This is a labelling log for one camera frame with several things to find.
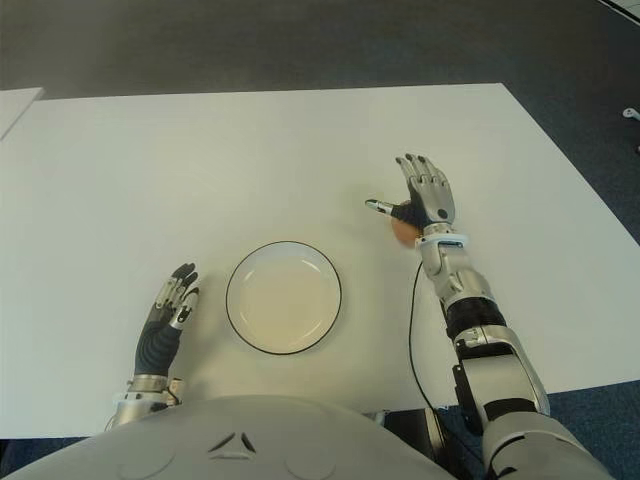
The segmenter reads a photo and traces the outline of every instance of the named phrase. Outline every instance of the wire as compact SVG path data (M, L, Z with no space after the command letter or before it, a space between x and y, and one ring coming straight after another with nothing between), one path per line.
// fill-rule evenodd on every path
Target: wire
M167 393L173 397L173 399L174 399L174 400L175 400L175 402L176 402L176 406L178 406L178 405L182 405L182 400L180 400L178 397L176 397L175 393L173 393L173 392L171 391L171 387L170 387L170 386L168 386L168 385L167 385Z
M444 420L440 416L440 413L438 412L438 410L434 408L433 404L431 403L431 400L429 400L429 397L427 397L427 394L424 392L422 385L420 385L420 380L418 379L416 366L415 366L415 363L413 362L413 349L411 346L411 338L412 338L412 332L413 332L413 313L416 305L416 290L418 288L418 279L420 278L420 270L422 269L422 263L423 262L420 262L420 264L418 265L416 276L413 279L413 290L411 293L411 312L409 313L409 363L411 364L411 371L413 372L413 378L416 381L416 385L418 386L418 390L420 390L420 394L422 395L422 398L424 398L425 402L427 402L427 405L429 406L433 414L438 419L437 425L438 425L438 432L440 433L440 436L444 438L444 435L442 434L442 430L440 429L440 426L442 426L447 431L447 433L451 435L451 437L454 440L456 440L462 447L464 447L464 449L467 452L469 452L471 456L475 458L478 462L480 462L480 464L484 467L484 462L482 461L480 456L476 452L474 452L473 449L464 442L464 440L462 440L458 435L456 435L450 428L448 428L445 425Z

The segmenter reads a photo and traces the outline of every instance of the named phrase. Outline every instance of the robotic hand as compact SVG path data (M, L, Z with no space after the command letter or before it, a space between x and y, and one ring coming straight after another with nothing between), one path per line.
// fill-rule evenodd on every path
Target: robotic hand
M507 327L487 280L465 251L447 177L426 157L396 158L410 202L367 200L368 207L422 231L423 268L440 299L458 357L456 395L467 428L483 434L487 478L610 478L549 415L547 395L516 333Z
M107 428L138 420L167 408L169 367L173 362L185 323L198 303L198 288L189 290L198 274L193 263L179 267L163 284L151 306L136 348L133 378L118 402Z
M434 223L452 224L456 210L445 174L422 155L406 154L404 157L397 157L396 162L407 179L411 201L393 205L372 199L365 204L420 231Z

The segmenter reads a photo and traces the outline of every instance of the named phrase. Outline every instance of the gray carpet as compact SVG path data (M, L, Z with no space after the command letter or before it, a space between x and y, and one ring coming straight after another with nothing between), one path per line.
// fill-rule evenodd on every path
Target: gray carpet
M639 51L640 27L596 0L2 0L0 88L71 98L502 82L638 241L640 123L620 112L640 109ZM620 479L640 478L639 392L551 400Z

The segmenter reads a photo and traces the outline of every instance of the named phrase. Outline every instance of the small orange object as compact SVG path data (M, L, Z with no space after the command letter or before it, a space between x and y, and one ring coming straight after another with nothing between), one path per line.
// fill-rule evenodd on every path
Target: small orange object
M422 236L422 232L416 227L402 222L397 218L391 218L391 229L398 241L407 248L413 248L416 238Z

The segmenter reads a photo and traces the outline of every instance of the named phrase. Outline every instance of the white table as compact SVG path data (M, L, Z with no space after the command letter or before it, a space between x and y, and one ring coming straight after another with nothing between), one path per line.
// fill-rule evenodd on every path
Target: white table
M187 260L204 274L174 368L187 400L423 405L407 356L418 257L363 203L407 197L405 151L449 176L456 226L549 392L640 377L640 249L502 85L51 100L2 143L0 435L101 431ZM245 344L224 308L235 265L276 240L324 252L344 294L329 335L286 357ZM432 401L455 403L425 280L414 346Z

